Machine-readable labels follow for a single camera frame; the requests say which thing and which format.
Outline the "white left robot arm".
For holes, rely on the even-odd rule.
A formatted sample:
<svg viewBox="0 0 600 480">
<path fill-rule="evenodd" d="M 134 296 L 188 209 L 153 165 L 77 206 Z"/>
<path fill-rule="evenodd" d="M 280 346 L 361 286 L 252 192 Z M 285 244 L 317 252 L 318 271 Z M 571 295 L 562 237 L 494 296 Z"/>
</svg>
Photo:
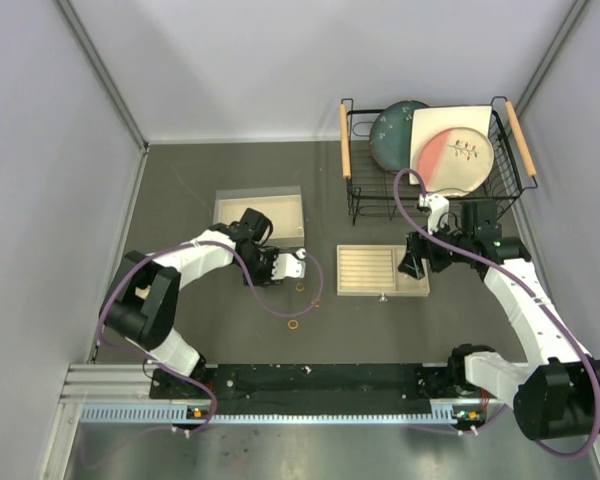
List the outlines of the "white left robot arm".
<svg viewBox="0 0 600 480">
<path fill-rule="evenodd" d="M 150 259 L 138 251 L 126 254 L 109 286 L 100 310 L 103 325 L 174 371 L 172 384 L 185 396 L 206 387 L 206 360 L 175 330 L 175 314 L 182 288 L 205 274 L 238 264 L 246 265 L 245 284 L 269 286 L 274 277 L 277 247 L 265 244 L 273 232 L 271 220 L 248 208 L 228 225 L 217 223 L 178 251 Z"/>
</svg>

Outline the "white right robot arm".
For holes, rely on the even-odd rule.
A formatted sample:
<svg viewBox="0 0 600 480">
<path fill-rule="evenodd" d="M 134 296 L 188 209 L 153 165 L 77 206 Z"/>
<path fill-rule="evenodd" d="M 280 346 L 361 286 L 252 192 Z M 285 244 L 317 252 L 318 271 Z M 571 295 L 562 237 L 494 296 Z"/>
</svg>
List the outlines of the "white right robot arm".
<svg viewBox="0 0 600 480">
<path fill-rule="evenodd" d="M 463 204 L 455 228 L 444 196 L 423 194 L 418 208 L 427 224 L 407 236 L 399 272 L 420 280 L 427 271 L 468 265 L 502 307 L 527 362 L 516 366 L 491 347 L 462 344 L 448 359 L 449 388 L 461 396 L 491 394 L 512 409 L 530 440 L 584 435 L 593 442 L 600 434 L 600 359 L 561 320 L 521 239 L 503 235 L 495 203 Z"/>
</svg>

